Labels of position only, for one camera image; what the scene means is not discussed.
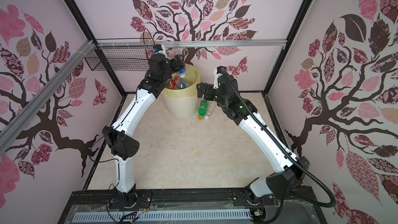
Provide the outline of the clear unlabelled bottle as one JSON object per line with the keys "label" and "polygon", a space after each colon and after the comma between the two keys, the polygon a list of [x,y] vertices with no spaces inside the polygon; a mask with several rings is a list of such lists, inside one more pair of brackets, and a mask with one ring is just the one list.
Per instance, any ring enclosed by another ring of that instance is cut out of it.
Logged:
{"label": "clear unlabelled bottle", "polygon": [[212,113],[214,112],[215,109],[215,103],[214,102],[209,102],[206,115],[204,116],[204,120],[209,120],[210,117],[212,116]]}

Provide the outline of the green bottle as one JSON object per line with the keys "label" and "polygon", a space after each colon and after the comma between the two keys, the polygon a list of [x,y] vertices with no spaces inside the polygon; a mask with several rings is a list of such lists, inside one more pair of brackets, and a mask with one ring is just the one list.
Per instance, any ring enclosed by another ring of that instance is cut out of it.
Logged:
{"label": "green bottle", "polygon": [[204,119],[205,115],[207,114],[207,110],[208,110],[208,101],[201,100],[198,109],[198,119],[200,120]]}

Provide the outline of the red yellow label bottle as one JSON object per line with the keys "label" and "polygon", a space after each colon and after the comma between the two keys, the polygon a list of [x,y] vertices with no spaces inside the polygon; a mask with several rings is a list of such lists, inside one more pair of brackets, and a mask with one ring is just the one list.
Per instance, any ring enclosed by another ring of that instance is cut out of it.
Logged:
{"label": "red yellow label bottle", "polygon": [[170,80],[170,82],[166,85],[166,88],[167,88],[167,89],[170,89],[170,90],[178,90],[178,89],[179,89],[178,84],[179,84],[179,77],[178,77],[178,76],[175,76],[175,77],[173,77],[173,78]]}

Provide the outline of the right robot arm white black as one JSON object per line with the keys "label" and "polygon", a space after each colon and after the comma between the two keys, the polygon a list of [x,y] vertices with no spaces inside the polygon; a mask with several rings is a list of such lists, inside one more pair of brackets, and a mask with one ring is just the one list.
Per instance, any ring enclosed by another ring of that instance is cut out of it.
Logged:
{"label": "right robot arm white black", "polygon": [[303,180],[305,170],[309,169],[309,161],[295,155],[267,127],[257,108],[237,91],[237,81],[231,75],[218,74],[216,85],[197,84],[198,97],[206,101],[214,101],[236,125],[241,127],[255,141],[270,162],[274,173],[266,178],[251,182],[249,190],[256,197],[274,195],[284,198]]}

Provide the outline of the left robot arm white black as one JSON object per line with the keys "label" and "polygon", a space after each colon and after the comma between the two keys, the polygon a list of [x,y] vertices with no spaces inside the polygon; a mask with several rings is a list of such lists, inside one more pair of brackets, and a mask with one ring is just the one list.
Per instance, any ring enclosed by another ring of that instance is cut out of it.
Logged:
{"label": "left robot arm white black", "polygon": [[133,158],[140,147],[140,143],[132,138],[135,128],[149,106],[172,80],[172,75],[186,68],[179,56],[169,59],[160,52],[149,58],[148,65],[149,70],[138,85],[134,100],[112,126],[105,126],[102,130],[116,161],[116,190],[124,197],[128,197],[135,188]]}

